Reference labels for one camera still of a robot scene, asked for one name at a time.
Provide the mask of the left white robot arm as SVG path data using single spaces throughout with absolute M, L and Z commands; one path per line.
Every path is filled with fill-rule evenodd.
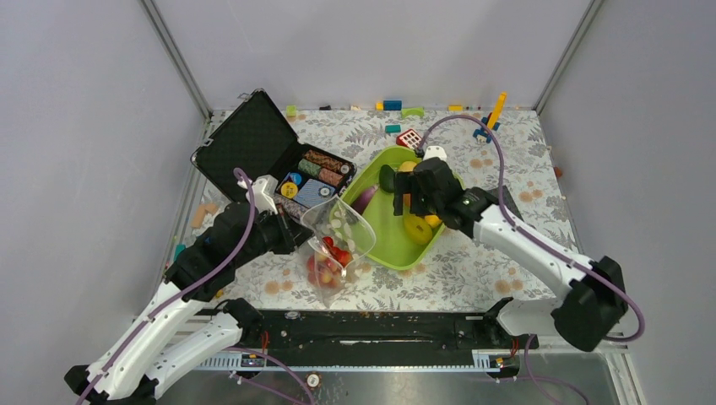
M 236 343 L 264 342 L 263 315 L 244 299 L 225 303 L 202 330 L 171 346 L 176 331 L 230 284 L 236 270 L 272 253 L 289 255 L 312 236 L 279 206 L 230 203 L 181 251 L 154 296 L 120 339 L 64 376 L 80 403 L 153 404 L 196 365 Z

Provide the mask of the red lychee bunch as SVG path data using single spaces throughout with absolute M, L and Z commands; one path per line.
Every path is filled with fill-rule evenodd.
M 330 236 L 311 240 L 311 250 L 306 260 L 308 282 L 313 286 L 338 290 L 344 287 L 349 277 L 349 265 L 354 255 L 348 246 L 343 247 Z

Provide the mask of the clear zip top bag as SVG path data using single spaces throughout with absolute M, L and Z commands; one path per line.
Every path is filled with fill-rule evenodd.
M 317 300 L 329 308 L 355 287 L 357 270 L 376 245 L 375 231 L 339 197 L 309 208 L 301 216 L 300 225 L 312 234 L 301 252 L 308 283 Z

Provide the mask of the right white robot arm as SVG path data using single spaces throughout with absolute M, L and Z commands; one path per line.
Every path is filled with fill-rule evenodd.
M 548 310 L 556 334 L 574 348 L 593 351 L 627 313 L 621 266 L 608 256 L 595 261 L 534 232 L 503 203 L 502 195 L 479 188 L 464 189 L 448 164 L 439 158 L 420 162 L 393 177 L 393 208 L 436 215 L 449 229 L 495 247 L 529 270 L 556 297 Z

